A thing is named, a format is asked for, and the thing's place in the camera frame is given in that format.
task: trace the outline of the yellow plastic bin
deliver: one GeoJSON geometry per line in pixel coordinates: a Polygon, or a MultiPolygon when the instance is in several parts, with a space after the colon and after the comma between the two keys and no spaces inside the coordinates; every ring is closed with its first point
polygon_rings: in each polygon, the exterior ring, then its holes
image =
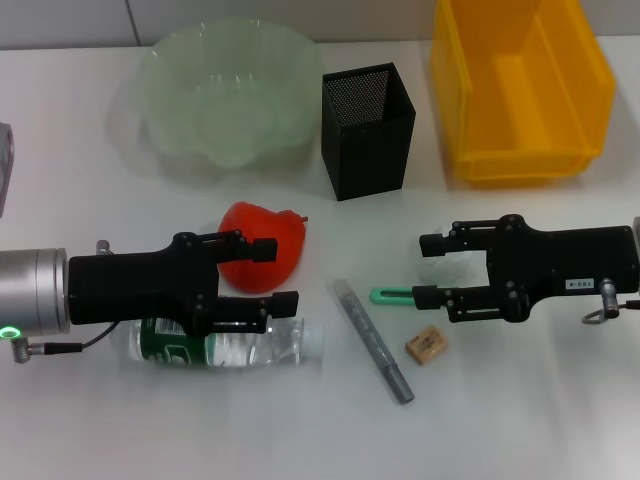
{"type": "Polygon", "coordinates": [[[431,73],[463,180],[568,177],[602,153],[615,80],[578,0],[438,0],[431,73]]]}

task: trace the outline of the black mesh pen holder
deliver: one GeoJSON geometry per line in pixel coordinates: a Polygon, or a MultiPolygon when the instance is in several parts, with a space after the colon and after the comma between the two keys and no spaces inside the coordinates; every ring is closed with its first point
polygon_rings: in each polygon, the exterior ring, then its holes
{"type": "Polygon", "coordinates": [[[415,117],[393,63],[323,76],[322,158],[338,200],[402,188],[415,117]]]}

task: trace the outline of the green plastic bowl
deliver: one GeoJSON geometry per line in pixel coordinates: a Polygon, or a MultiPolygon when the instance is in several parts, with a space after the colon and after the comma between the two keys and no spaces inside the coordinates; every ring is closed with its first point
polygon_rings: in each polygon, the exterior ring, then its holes
{"type": "Polygon", "coordinates": [[[226,18],[169,35],[145,56],[136,104],[154,147],[240,168],[309,141],[321,53],[294,30],[226,18]]]}

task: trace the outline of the white tabletop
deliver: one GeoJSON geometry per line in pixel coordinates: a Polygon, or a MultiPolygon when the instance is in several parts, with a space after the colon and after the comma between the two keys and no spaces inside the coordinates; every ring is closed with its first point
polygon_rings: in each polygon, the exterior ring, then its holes
{"type": "MultiPolygon", "coordinates": [[[[402,191],[338,203],[319,148],[293,169],[221,177],[161,162],[127,89],[143,49],[0,52],[0,121],[16,163],[0,248],[92,254],[159,249],[215,230],[245,200],[309,217],[282,289],[325,326],[322,368],[205,374],[125,368],[104,341],[82,355],[0,362],[0,461],[25,479],[636,479],[640,317],[581,325],[596,298],[552,299],[521,325],[452,325],[444,311],[374,307],[373,286],[418,283],[418,237],[454,220],[519,213],[533,227],[630,224],[640,214],[640,37],[602,39],[618,78],[606,153],[543,189],[449,181],[424,75],[428,44],[326,45],[327,71],[395,62],[417,111],[402,191]],[[351,280],[413,388],[399,406],[327,290],[351,280]],[[428,324],[449,349],[419,367],[404,344],[428,324]]],[[[468,284],[482,281],[474,258],[468,284]]],[[[75,327],[86,340],[101,327],[75,327]]]]}

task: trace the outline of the red object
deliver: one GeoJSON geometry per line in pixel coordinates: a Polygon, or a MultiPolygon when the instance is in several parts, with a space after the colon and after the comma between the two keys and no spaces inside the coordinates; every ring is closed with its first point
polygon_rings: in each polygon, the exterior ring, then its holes
{"type": "Polygon", "coordinates": [[[235,203],[226,213],[219,232],[240,230],[250,242],[254,238],[278,240],[275,262],[254,263],[251,260],[222,263],[219,270],[233,287],[247,293],[264,293],[281,285],[300,260],[307,229],[301,217],[291,210],[272,212],[246,202],[235,203]]]}

